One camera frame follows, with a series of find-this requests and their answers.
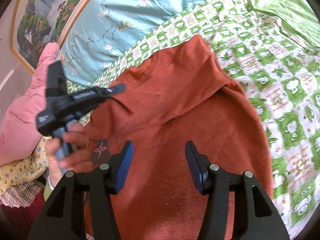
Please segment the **plaid bed sheet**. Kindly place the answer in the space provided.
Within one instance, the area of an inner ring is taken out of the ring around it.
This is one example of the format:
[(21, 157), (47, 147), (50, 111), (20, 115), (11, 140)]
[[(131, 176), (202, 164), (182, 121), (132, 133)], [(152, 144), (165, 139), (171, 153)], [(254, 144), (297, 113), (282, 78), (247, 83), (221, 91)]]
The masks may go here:
[(8, 207), (28, 207), (42, 189), (44, 185), (37, 180), (12, 186), (1, 196), (1, 204)]

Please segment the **orange knitted sweater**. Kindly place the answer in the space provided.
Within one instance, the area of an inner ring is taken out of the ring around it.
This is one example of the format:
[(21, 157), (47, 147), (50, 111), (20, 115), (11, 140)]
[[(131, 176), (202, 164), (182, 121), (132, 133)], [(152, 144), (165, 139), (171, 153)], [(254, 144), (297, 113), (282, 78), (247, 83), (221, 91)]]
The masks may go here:
[(134, 146), (112, 205), (122, 239), (196, 239), (206, 199), (193, 184), (184, 147), (227, 172), (250, 170), (272, 195), (269, 145), (239, 83), (219, 67), (199, 35), (154, 53), (117, 78), (126, 89), (96, 108), (85, 126), (96, 157)]

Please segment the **gold framed landscape painting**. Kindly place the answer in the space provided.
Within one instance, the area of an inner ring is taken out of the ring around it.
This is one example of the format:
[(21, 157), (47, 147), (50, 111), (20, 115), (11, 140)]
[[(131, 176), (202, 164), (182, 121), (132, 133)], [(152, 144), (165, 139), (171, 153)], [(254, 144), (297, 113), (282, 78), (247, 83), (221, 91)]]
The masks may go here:
[(90, 0), (17, 0), (11, 21), (10, 50), (33, 73), (49, 42), (62, 46)]

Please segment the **teal floral duvet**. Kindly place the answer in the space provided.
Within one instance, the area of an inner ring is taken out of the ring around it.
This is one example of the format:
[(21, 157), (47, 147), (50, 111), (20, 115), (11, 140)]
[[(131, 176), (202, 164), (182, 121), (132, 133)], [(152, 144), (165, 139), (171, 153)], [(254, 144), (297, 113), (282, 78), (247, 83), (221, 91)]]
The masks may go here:
[(206, 0), (90, 0), (60, 50), (66, 77), (91, 85), (120, 55), (172, 16)]

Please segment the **yellow cartoon print pillow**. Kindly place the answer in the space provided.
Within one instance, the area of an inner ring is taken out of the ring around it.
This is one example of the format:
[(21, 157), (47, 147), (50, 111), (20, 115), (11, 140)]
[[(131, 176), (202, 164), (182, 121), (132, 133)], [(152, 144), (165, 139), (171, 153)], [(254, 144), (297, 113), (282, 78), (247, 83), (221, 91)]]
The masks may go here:
[(1, 166), (1, 197), (12, 186), (29, 183), (44, 174), (48, 168), (45, 144), (49, 139), (42, 137), (27, 159)]

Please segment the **pink pillow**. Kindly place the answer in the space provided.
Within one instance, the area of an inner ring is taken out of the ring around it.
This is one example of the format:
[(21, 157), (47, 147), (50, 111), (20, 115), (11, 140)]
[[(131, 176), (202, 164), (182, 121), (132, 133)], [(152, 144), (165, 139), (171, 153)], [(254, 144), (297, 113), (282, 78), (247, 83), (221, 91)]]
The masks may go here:
[(41, 139), (36, 116), (46, 107), (48, 67), (55, 62), (59, 52), (60, 46), (56, 42), (45, 46), (30, 87), (9, 106), (1, 128), (1, 165), (28, 158)]

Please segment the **green checkered bed quilt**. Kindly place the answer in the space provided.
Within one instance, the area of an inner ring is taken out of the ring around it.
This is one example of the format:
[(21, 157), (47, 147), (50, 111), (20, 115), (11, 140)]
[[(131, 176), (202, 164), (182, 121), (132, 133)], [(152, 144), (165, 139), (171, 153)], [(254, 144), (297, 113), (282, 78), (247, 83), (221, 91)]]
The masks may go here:
[(102, 74), (201, 35), (243, 87), (272, 155), (273, 202), (295, 238), (319, 204), (319, 23), (304, 0), (206, 0), (162, 23)]

